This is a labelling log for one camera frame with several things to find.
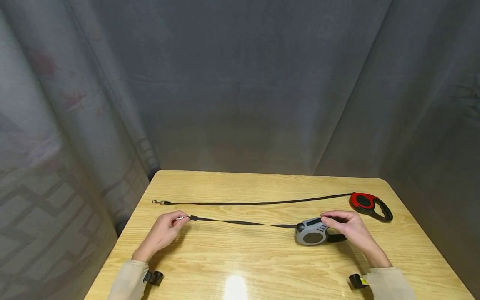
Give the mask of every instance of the person's right hand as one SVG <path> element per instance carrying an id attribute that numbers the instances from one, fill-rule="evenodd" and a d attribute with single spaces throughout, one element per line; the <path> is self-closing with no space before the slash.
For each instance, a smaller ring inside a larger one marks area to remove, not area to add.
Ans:
<path id="1" fill-rule="evenodd" d="M 333 210 L 321 214 L 322 222 L 336 229 L 347 237 L 349 241 L 360 249 L 372 267 L 391 267 L 384 251 L 375 242 L 360 215 L 354 211 Z M 337 222 L 331 217 L 337 217 L 344 223 Z"/>

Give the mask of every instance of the retractable dog leash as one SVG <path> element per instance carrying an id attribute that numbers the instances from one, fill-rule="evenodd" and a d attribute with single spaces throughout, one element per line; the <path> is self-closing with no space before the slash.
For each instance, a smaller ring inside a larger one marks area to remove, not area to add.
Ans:
<path id="1" fill-rule="evenodd" d="M 237 203 L 225 203 L 225 202 L 212 202 L 212 203 L 195 203 L 195 202 L 171 202 L 171 201 L 157 201 L 153 200 L 153 204 L 160 205 L 180 205 L 180 204 L 190 204 L 190 205 L 210 205 L 210 206 L 233 206 L 233 205 L 271 205 L 271 204 L 285 204 L 285 203 L 299 203 L 299 202 L 309 202 L 323 199 L 331 199 L 337 197 L 350 196 L 350 206 L 359 213 L 367 214 L 376 218 L 377 220 L 383 222 L 389 222 L 393 219 L 392 212 L 386 206 L 386 204 L 380 200 L 380 198 L 359 192 L 345 193 L 345 194 L 336 194 L 322 197 L 306 198 L 306 199 L 297 199 L 297 200 L 284 200 L 284 201 L 271 201 L 271 202 L 237 202 Z M 379 204 L 382 209 L 382 212 L 385 216 L 381 216 L 375 212 L 375 204 Z M 261 224 L 249 221 L 239 221 L 239 220 L 215 220 L 199 216 L 181 216 L 176 218 L 180 220 L 184 217 L 189 217 L 191 221 L 210 221 L 210 222 L 226 222 L 231 224 L 239 225 L 253 225 L 253 226 L 273 226 L 280 228 L 292 228 L 295 229 L 295 238 L 298 243 L 306 246 L 318 245 L 324 242 L 339 242 L 344 241 L 347 238 L 343 234 L 329 234 L 328 226 L 322 222 L 320 217 L 315 217 L 298 223 L 297 225 L 290 224 Z M 338 222 L 342 222 L 342 219 L 334 218 Z"/>

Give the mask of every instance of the fabric backdrop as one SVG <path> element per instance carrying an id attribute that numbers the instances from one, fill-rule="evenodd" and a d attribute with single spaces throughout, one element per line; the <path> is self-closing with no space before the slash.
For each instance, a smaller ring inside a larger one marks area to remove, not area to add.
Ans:
<path id="1" fill-rule="evenodd" d="M 160 166 L 384 178 L 480 297 L 480 2 L 0 9 L 0 298 L 82 299 Z"/>

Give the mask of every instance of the person's left hand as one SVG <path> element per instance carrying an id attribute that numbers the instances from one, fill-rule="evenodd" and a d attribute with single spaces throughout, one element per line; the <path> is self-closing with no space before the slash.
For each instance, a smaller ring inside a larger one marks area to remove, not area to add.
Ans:
<path id="1" fill-rule="evenodd" d="M 187 214 L 179 210 L 160 215 L 144 241 L 133 253 L 132 259 L 147 263 L 157 251 L 170 245 L 183 225 L 190 221 L 189 217 L 175 220 L 180 216 L 187 216 Z"/>

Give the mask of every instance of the wrist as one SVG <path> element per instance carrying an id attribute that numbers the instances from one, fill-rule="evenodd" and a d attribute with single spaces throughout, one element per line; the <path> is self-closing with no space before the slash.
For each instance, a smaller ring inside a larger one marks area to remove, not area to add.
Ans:
<path id="1" fill-rule="evenodd" d="M 372 268 L 388 268 L 392 266 L 392 263 L 388 259 L 385 252 L 380 248 L 380 246 L 376 245 L 369 250 L 363 252 L 363 255 L 368 261 L 368 264 Z"/>
<path id="2" fill-rule="evenodd" d="M 140 245 L 137 250 L 133 252 L 132 260 L 148 263 L 152 256 L 151 251 L 148 251 L 145 247 Z"/>

